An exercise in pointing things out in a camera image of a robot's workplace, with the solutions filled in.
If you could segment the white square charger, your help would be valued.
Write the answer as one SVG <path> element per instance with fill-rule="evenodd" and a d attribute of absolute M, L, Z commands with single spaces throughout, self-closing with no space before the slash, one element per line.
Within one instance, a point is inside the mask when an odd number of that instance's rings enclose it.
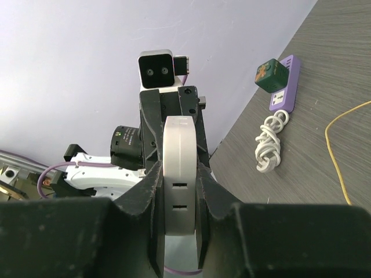
<path fill-rule="evenodd" d="M 163 131 L 165 234 L 195 230 L 197 138 L 191 116 L 168 116 Z"/>

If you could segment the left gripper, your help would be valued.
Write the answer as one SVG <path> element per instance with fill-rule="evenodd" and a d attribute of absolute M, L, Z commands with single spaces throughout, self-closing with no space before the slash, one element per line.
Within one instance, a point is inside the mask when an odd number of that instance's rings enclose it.
<path fill-rule="evenodd" d="M 203 110 L 206 98 L 198 95 L 195 86 L 182 86 L 175 92 L 159 89 L 140 92 L 141 139 L 143 162 L 148 174 L 163 159 L 163 128 L 168 116 L 191 116 L 195 125 L 198 160 L 210 168 Z"/>

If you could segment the purple power strip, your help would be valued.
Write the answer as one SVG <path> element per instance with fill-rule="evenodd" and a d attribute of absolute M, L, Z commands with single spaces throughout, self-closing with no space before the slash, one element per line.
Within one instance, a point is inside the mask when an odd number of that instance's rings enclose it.
<path fill-rule="evenodd" d="M 285 88 L 271 95 L 269 110 L 276 112 L 282 109 L 291 113 L 294 110 L 296 101 L 301 61 L 297 56 L 291 54 L 281 60 L 280 63 L 289 70 L 288 84 Z"/>

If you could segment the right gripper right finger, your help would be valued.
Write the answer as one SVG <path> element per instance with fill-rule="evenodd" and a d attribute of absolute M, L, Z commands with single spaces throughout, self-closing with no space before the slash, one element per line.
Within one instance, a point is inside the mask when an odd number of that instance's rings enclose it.
<path fill-rule="evenodd" d="M 204 277 L 369 277 L 370 214 L 348 205 L 243 203 L 197 165 Z"/>

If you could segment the dark green cube socket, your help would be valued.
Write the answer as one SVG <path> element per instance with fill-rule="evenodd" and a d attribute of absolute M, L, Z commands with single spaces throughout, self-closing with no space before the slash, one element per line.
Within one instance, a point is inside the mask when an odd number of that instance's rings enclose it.
<path fill-rule="evenodd" d="M 275 93 L 288 84 L 289 69 L 275 58 L 257 68 L 255 84 L 267 93 Z"/>

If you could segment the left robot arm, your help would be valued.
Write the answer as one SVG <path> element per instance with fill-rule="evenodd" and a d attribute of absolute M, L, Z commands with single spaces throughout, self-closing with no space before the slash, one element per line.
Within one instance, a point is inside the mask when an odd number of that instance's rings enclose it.
<path fill-rule="evenodd" d="M 170 116 L 191 116 L 195 123 L 198 160 L 209 167 L 209 152 L 202 111 L 206 101 L 195 86 L 181 86 L 161 93 L 158 89 L 140 93 L 139 127 L 118 126 L 111 139 L 108 157 L 90 156 L 71 144 L 64 159 L 62 197 L 94 196 L 116 199 L 136 185 L 162 157 L 165 121 Z"/>

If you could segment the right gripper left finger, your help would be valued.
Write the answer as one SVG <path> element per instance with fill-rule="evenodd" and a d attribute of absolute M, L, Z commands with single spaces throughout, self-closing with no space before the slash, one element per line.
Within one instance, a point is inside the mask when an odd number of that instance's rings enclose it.
<path fill-rule="evenodd" d="M 162 162 L 117 200 L 1 203 L 2 277 L 162 277 Z"/>

